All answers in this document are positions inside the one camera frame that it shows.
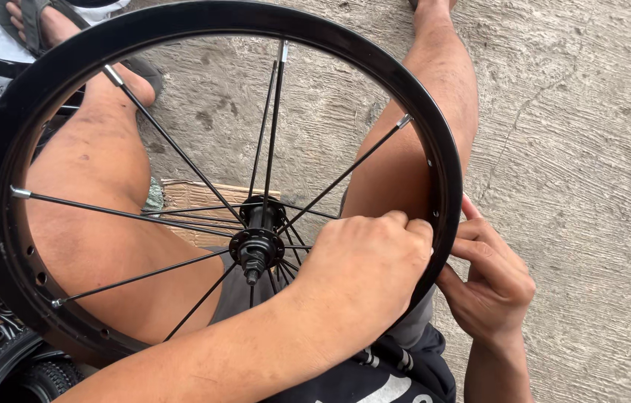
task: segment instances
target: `bicycle wheel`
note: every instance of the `bicycle wheel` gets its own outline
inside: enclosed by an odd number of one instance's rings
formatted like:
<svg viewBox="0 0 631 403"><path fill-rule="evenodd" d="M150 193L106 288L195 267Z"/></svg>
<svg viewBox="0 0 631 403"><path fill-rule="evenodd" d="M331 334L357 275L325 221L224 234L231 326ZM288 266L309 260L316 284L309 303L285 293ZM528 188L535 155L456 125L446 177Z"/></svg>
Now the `bicycle wheel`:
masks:
<svg viewBox="0 0 631 403"><path fill-rule="evenodd" d="M274 88L275 82L273 122L267 147L265 191L262 194L250 192L250 197L239 204L229 204L221 196L197 164L178 147L173 138L108 66L108 63L123 60L130 54L159 44L207 35L249 35L280 41L278 59L273 63L270 86ZM339 177L333 178L333 183L323 189L319 196L301 206L277 201L269 197L268 191L289 41L345 61L372 78L398 102L402 110L407 111L400 122L371 151ZM113 83L132 99L146 119L211 189L222 205L130 215L99 206L56 199L50 195L35 194L24 188L29 162L43 127L69 94L99 71L109 75ZM313 206L346 178L372 151L409 124L411 119L428 160L432 182L429 221L435 236L432 259L417 284L408 312L426 295L447 260L460 219L462 177L457 150L444 117L425 88L397 60L372 42L335 23L294 9L250 1L192 1L165 4L124 14L89 28L37 60L9 86L0 99L0 296L26 325L42 334L52 345L69 354L94 366L103 366L121 359L147 345L100 322L80 307L78 299L173 270L193 260L69 296L53 280L48 268L40 259L38 245L34 245L29 231L25 199L56 202L105 214L226 236L231 239L229 252L236 261L230 270L233 270L236 264L240 264L248 275L246 280L249 282L256 281L263 272L271 275L271 268L275 268L275 275L285 277L286 273L293 274L291 270L298 269L296 265L283 258L285 251L308 252L309 249L309 245L301 242L302 239L296 233L293 223L306 214L337 219L337 215L317 212L313 210ZM258 151L264 139L263 127L262 125L258 140ZM253 177L250 177L252 191ZM295 212L286 216L286 209L292 208ZM204 221L195 224L193 221L155 217L165 214L189 216L191 213L207 209L230 211L234 215L232 221L242 225L239 232L233 235L216 231L213 224L209 225ZM291 234L298 241L297 244L293 244ZM184 323L199 304L181 323Z"/></svg>

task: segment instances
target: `forearm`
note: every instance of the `forearm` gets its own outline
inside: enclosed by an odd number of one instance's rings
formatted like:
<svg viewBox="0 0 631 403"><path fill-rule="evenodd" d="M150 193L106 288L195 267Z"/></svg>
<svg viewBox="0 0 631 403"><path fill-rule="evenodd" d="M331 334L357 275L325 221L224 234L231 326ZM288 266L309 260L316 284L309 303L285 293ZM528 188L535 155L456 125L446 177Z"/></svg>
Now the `forearm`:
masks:
<svg viewBox="0 0 631 403"><path fill-rule="evenodd" d="M531 403L530 377L522 335L506 345L472 342L464 378L465 403Z"/></svg>
<svg viewBox="0 0 631 403"><path fill-rule="evenodd" d="M316 377L358 347L317 331L294 291L116 362L57 402L257 402Z"/></svg>

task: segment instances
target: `toe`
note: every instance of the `toe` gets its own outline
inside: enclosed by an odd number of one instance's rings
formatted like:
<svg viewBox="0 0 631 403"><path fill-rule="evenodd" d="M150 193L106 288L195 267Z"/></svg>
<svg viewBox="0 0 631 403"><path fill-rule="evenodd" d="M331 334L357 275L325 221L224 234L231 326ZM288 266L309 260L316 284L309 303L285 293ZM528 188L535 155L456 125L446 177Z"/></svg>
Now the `toe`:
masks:
<svg viewBox="0 0 631 403"><path fill-rule="evenodd" d="M9 21L11 21L19 31L24 31L24 24L18 19L16 19L16 17L13 16L12 18L9 19Z"/></svg>
<svg viewBox="0 0 631 403"><path fill-rule="evenodd" d="M20 22L22 21L22 9L18 5L16 5L15 3L12 3L11 1L8 2L6 4L6 11L8 11L9 14L11 14L13 17L15 17Z"/></svg>

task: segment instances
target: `concrete floor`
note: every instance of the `concrete floor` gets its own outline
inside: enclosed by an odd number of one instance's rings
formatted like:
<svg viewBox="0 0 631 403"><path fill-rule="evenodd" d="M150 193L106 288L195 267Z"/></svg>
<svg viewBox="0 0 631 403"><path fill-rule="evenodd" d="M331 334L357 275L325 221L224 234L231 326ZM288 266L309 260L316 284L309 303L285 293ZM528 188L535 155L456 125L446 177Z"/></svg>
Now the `concrete floor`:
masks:
<svg viewBox="0 0 631 403"><path fill-rule="evenodd" d="M279 3L398 58L413 40L405 0ZM480 90L464 188L538 285L524 326L535 399L631 402L631 0L461 0L453 20ZM216 182L248 185L276 46L211 38L147 53L166 82L152 111ZM302 204L350 163L387 98L347 65L295 46L283 99L275 188ZM155 176L195 179L142 128ZM338 197L319 208L335 212ZM308 224L311 237L320 222ZM462 388L470 341L441 295L435 323Z"/></svg>

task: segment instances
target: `spoke hole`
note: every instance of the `spoke hole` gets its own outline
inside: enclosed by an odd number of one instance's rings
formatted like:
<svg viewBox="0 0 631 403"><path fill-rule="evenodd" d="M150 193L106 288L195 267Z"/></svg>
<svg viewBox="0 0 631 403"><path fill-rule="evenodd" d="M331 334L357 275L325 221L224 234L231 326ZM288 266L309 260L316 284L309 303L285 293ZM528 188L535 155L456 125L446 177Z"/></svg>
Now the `spoke hole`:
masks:
<svg viewBox="0 0 631 403"><path fill-rule="evenodd" d="M37 273L37 285L44 285L47 282L47 273Z"/></svg>

